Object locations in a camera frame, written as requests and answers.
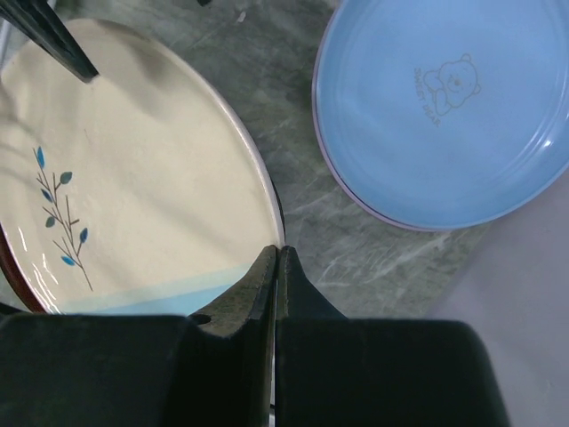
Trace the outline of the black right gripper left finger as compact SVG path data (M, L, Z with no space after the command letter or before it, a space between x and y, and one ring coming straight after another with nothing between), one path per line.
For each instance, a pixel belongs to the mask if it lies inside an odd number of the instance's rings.
M3 306L2 425L268 425L277 258L186 317Z

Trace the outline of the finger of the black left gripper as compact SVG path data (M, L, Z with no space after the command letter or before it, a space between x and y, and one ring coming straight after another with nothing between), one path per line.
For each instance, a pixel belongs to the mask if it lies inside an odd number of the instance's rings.
M1 0L1 17L84 83L99 74L47 1Z

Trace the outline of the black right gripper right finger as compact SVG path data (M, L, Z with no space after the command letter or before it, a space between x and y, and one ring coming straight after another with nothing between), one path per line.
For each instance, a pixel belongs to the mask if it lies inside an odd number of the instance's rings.
M276 424L506 426L486 348L466 323L347 318L279 256Z

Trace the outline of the dark red plate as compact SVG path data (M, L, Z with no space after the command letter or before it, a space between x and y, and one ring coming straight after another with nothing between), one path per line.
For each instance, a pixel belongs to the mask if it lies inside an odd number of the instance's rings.
M1 270L9 286L27 309L36 313L46 313L21 273L3 230L1 230Z

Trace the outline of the beige blue leaf plate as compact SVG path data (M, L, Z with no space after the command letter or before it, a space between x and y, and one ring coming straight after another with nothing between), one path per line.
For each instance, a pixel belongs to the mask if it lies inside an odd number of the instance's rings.
M1 230L46 313L188 315L284 244L267 168L166 46L106 20L67 29L90 83L32 42L2 69Z

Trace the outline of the light blue plate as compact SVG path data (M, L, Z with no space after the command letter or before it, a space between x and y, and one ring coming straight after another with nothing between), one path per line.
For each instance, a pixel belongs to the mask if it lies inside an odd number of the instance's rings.
M326 150L379 214L467 228L567 170L565 1L344 1L317 61Z

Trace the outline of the lilac purple plate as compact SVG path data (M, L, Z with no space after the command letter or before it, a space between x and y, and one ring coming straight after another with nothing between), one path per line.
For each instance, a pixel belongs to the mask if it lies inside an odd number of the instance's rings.
M437 229L430 229L430 228L424 228L424 227L418 227L418 226L413 226L413 225L409 225L403 222L398 222L392 218L389 218L386 215L383 215L381 213L377 213L376 211L374 211L373 209L371 209L369 206L367 206L366 204L364 204L354 193L351 189L349 189L349 187L346 185L346 183L343 181L343 179L340 177L340 175L338 174L338 172L336 171L333 162L326 150L325 147L325 141L324 141L324 136L322 134L321 131L321 126L318 122L318 113L317 113L317 74L318 74L318 70L319 70L319 61L317 61L315 63L315 67L313 70L313 76L312 76L312 83L311 83L311 112L312 112L312 119L313 119L313 125L315 128L315 133L316 133L316 137L317 137L317 142L318 142L318 146L319 149L321 151L321 154L323 156L323 159L326 163L326 166L328 167L330 173L332 174L334 180L336 181L336 183L341 187L341 189L343 190L343 192L361 209L363 209L367 214L370 214L372 217L374 217L377 220L380 220L381 222L385 222L389 225L395 226L399 229L403 229L403 230L411 230L411 231L418 231L418 232L440 232L440 230Z

